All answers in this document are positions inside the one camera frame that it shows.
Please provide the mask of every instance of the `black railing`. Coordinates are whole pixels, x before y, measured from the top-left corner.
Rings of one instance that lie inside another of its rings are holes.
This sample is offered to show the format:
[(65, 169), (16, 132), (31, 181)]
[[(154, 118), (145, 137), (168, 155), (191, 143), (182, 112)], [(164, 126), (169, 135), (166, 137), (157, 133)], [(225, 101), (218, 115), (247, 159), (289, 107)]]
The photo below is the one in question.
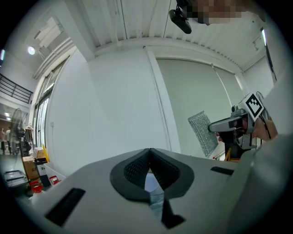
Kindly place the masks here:
[(29, 103), (33, 92), (0, 74), (0, 91), (25, 103)]

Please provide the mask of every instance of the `person in background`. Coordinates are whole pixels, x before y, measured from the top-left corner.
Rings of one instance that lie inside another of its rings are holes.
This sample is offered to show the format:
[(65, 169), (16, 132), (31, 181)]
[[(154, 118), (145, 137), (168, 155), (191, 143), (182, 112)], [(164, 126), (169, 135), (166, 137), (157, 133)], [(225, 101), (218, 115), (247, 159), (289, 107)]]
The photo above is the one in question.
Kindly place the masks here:
[(6, 141), (8, 143), (9, 153), (11, 154), (11, 127), (6, 131)]
[(4, 129), (2, 129), (1, 135), (0, 135), (0, 141), (1, 141), (1, 149), (3, 151), (3, 154), (5, 155), (5, 133)]

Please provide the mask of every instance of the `black slot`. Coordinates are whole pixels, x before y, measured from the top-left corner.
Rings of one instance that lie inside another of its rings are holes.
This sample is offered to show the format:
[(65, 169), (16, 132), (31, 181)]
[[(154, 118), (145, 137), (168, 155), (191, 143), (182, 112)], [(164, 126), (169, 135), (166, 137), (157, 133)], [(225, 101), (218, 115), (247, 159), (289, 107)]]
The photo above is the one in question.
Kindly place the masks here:
[(218, 166), (214, 166), (211, 168), (212, 171), (215, 171), (215, 172), (219, 172), (219, 173), (222, 173), (222, 174), (225, 174), (225, 175), (232, 175), (234, 170), (231, 170), (231, 169), (227, 169), (227, 168), (222, 168), (222, 167), (218, 167)]
[(169, 201), (164, 199), (161, 222), (166, 226), (166, 228), (171, 229), (184, 221), (185, 219), (182, 216), (173, 214)]
[(46, 215), (46, 218), (54, 224), (62, 226), (85, 192), (80, 188), (72, 188)]

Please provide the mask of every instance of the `yellow object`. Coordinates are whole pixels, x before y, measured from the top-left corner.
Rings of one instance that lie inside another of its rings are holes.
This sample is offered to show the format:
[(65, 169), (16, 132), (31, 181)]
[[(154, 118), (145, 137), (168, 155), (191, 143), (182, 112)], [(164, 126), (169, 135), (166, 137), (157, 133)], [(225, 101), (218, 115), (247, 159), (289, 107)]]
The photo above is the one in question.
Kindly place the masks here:
[(46, 160), (47, 160), (47, 162), (49, 163), (50, 160), (49, 160), (49, 156), (48, 156), (48, 153), (47, 153), (47, 151), (46, 151), (45, 145), (43, 144), (42, 147), (43, 147), (43, 150), (44, 150), (44, 153), (45, 153)]
[(224, 161), (230, 161), (231, 148), (228, 150)]

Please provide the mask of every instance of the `window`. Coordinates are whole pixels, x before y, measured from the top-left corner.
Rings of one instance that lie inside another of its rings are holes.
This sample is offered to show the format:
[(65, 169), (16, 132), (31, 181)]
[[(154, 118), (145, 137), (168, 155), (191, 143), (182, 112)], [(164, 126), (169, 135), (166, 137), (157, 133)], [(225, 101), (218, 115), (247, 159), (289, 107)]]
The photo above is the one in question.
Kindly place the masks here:
[(60, 65), (58, 65), (54, 70), (50, 72), (50, 74), (44, 79), (40, 92), (38, 94), (37, 103), (35, 106), (34, 113), (34, 129), (35, 129), (35, 141), (34, 144), (36, 147), (42, 147), (44, 144), (46, 146), (45, 141), (45, 126), (46, 126), (46, 113), (49, 98), (51, 92), (53, 90), (56, 78), (61, 71), (62, 66), (65, 61), (63, 61)]
[(37, 128), (36, 128), (36, 145), (37, 147), (42, 147), (45, 145), (45, 120), (46, 120), (46, 112), (48, 105), (49, 97), (45, 98), (38, 108), (38, 116), (37, 116)]

